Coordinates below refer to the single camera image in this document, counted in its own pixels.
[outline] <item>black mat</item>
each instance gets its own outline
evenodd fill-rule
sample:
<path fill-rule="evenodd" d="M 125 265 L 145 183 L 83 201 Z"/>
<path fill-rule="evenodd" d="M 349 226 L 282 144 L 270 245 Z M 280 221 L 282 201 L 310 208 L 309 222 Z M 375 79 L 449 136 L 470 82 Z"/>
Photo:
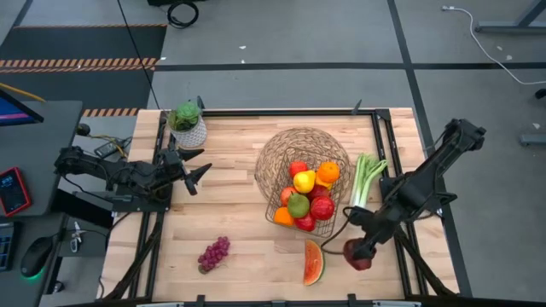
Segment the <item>black mat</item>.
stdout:
<path fill-rule="evenodd" d="M 165 26 L 132 26 L 131 33 L 142 58 L 161 56 Z M 0 47 L 2 60 L 135 57 L 124 26 L 14 28 Z"/>
<path fill-rule="evenodd" d="M 142 70 L 0 73 L 0 83 L 29 91 L 46 100 L 83 101 L 84 109 L 146 108 L 148 105 L 149 85 Z"/>

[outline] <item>watermelon slice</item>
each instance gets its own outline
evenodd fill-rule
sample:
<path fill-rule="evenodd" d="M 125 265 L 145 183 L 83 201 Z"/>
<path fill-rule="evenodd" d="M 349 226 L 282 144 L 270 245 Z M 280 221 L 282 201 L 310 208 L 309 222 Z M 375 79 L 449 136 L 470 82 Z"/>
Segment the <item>watermelon slice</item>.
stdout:
<path fill-rule="evenodd" d="M 304 286 L 317 282 L 324 271 L 324 256 L 321 247 L 313 240 L 305 240 Z"/>

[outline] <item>red device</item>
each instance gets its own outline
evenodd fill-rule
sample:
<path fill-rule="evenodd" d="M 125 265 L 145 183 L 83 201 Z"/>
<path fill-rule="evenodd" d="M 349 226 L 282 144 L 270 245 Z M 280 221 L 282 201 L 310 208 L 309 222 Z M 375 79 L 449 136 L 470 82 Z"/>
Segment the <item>red device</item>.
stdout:
<path fill-rule="evenodd" d="M 17 167 L 0 174 L 0 204 L 6 217 L 11 217 L 31 205 L 23 176 Z"/>

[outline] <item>white pot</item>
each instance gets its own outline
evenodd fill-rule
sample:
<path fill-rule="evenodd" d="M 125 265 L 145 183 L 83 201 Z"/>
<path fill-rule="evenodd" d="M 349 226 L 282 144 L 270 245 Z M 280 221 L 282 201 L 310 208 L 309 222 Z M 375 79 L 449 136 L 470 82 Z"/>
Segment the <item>white pot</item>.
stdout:
<path fill-rule="evenodd" d="M 194 148 L 200 146 L 206 140 L 205 121 L 200 116 L 197 125 L 188 131 L 174 131 L 170 126 L 171 133 L 177 139 L 177 145 L 183 148 Z"/>

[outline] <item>computer mouse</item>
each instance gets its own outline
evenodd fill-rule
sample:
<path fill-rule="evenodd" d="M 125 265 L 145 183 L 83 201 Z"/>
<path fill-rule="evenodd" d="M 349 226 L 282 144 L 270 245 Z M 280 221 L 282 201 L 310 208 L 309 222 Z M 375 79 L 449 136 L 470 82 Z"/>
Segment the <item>computer mouse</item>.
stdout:
<path fill-rule="evenodd" d="M 25 277 L 33 277 L 40 272 L 53 250 L 53 238 L 37 238 L 26 250 L 20 262 L 20 273 Z"/>

